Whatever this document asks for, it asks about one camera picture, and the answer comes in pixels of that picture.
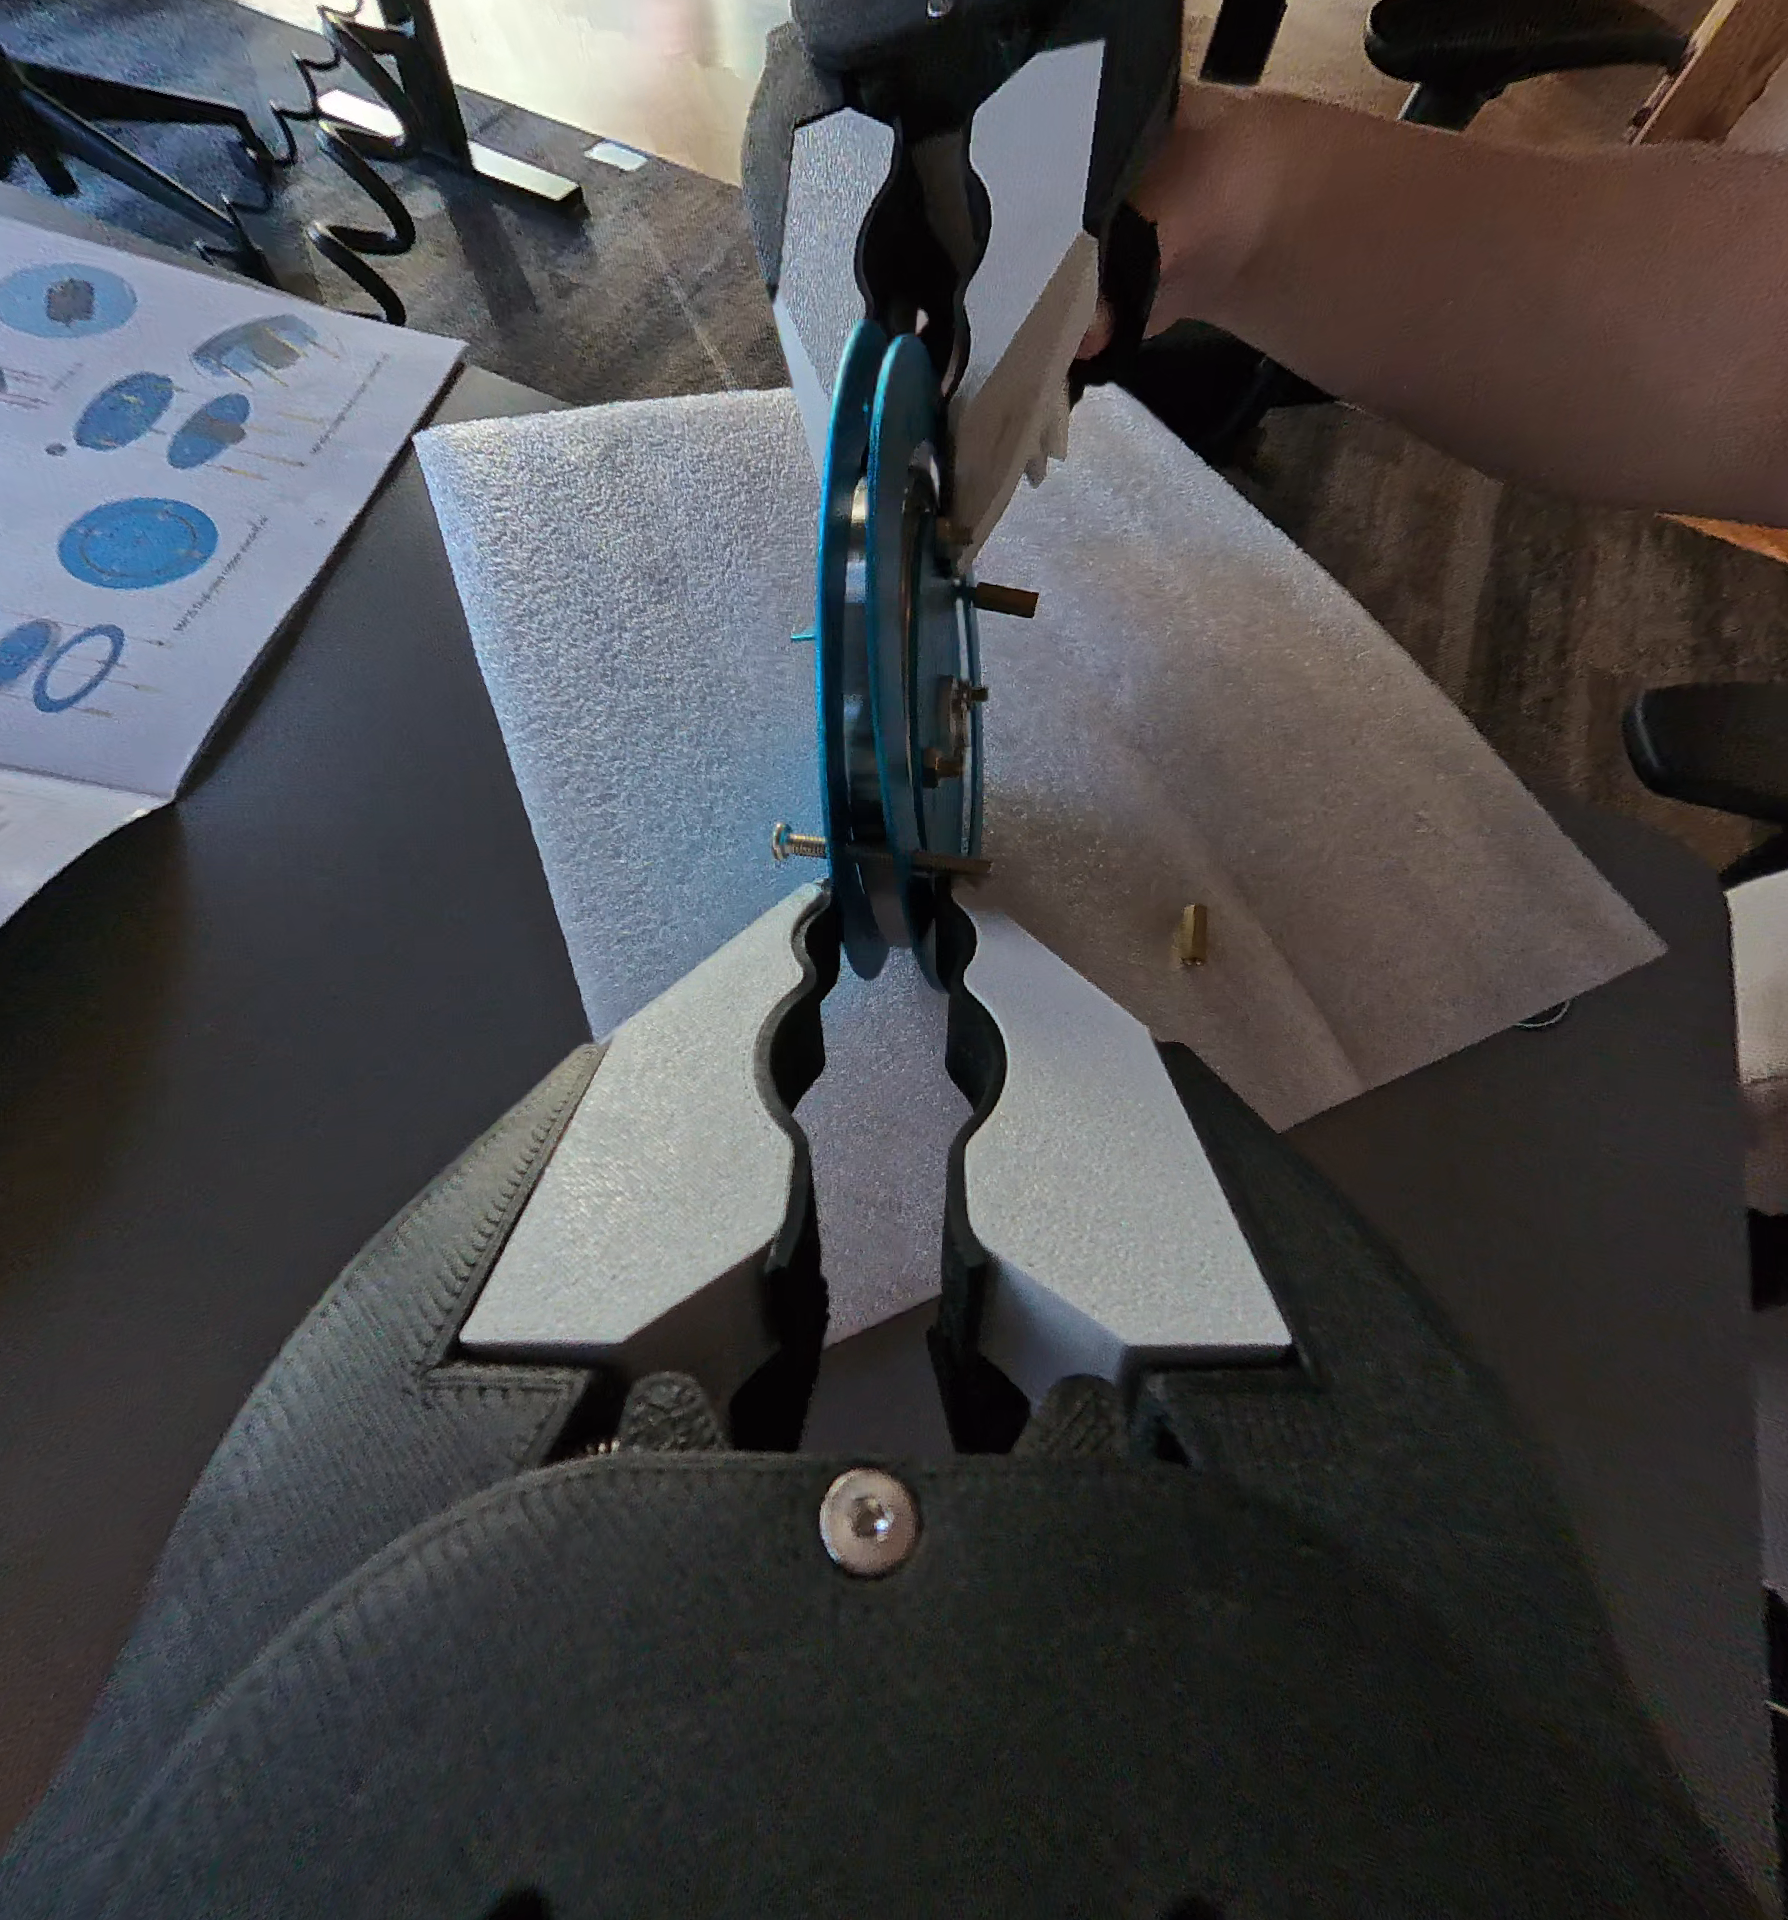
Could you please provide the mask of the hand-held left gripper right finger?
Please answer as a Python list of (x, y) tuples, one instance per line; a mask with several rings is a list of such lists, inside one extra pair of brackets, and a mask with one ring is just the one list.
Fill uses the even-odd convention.
[(1258, 1370), (1291, 1331), (1147, 1023), (994, 908), (943, 899), (951, 1144), (930, 1360), (958, 1451), (1011, 1451), (1071, 1378)]

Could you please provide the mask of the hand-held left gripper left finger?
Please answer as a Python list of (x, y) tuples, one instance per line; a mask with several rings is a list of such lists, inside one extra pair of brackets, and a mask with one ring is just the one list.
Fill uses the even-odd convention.
[(461, 1325), (482, 1361), (691, 1375), (738, 1447), (791, 1451), (828, 1325), (794, 1107), (827, 1064), (824, 885), (771, 905), (601, 1041)]

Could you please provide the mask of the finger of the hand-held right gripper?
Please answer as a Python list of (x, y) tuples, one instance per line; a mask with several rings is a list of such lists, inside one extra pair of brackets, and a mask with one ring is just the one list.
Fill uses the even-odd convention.
[(936, 35), (914, 55), (914, 173), (948, 403), (1064, 393), (1113, 222), (1107, 35)]
[(854, 107), (791, 136), (772, 320), (810, 453), (827, 453), (837, 375), (858, 326), (873, 317), (889, 333), (912, 331), (927, 317), (912, 301), (873, 308), (862, 287), (862, 237), (901, 157), (901, 132)]

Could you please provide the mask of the blue metal turntable assembly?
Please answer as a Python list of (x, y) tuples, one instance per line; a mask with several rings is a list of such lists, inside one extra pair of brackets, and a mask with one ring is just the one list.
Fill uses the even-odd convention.
[(828, 888), (852, 967), (907, 949), (936, 990), (969, 937), (954, 884), (986, 857), (986, 712), (975, 584), (943, 514), (930, 350), (863, 320), (832, 396), (816, 577), (816, 720)]

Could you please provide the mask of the long metal screw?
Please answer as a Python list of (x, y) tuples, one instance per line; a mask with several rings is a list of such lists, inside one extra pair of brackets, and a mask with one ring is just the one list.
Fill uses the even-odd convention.
[(850, 863), (883, 864), (907, 874), (948, 876), (948, 878), (986, 878), (995, 863), (990, 857), (969, 857), (931, 850), (902, 853), (887, 845), (831, 842), (823, 833), (794, 830), (788, 821), (776, 821), (771, 837), (771, 853), (776, 860), (789, 857), (824, 858), (831, 864)]

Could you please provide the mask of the person's right forearm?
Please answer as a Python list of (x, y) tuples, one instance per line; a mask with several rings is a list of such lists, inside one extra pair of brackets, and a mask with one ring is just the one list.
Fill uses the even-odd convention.
[(1501, 475), (1788, 525), (1788, 157), (1271, 96), (1274, 350)]

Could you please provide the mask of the person's right hand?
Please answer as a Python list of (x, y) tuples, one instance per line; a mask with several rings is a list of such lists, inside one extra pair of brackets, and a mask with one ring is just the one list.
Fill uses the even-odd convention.
[(1136, 190), (1161, 278), (1145, 340), (1183, 322), (1274, 342), (1274, 206), (1281, 101), (1254, 89), (1183, 93), (1172, 130)]

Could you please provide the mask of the white foam sheet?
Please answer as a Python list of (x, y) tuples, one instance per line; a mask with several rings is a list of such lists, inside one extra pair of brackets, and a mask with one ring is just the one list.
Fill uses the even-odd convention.
[[(420, 439), (482, 679), (595, 1034), (791, 891), (819, 824), (819, 480), (785, 390)], [(1274, 1128), (1460, 1052), (1665, 946), (1412, 657), (1125, 397), (990, 545), (992, 878), (962, 891), (1185, 1041)], [(1188, 901), (1201, 967), (1172, 956)], [(803, 1124), (846, 1325), (930, 1292), (946, 997), (840, 972)]]

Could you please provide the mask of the open instruction booklet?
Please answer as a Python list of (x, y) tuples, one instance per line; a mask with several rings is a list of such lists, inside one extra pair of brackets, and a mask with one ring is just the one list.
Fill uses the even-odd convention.
[(461, 351), (0, 212), (0, 925), (178, 795)]

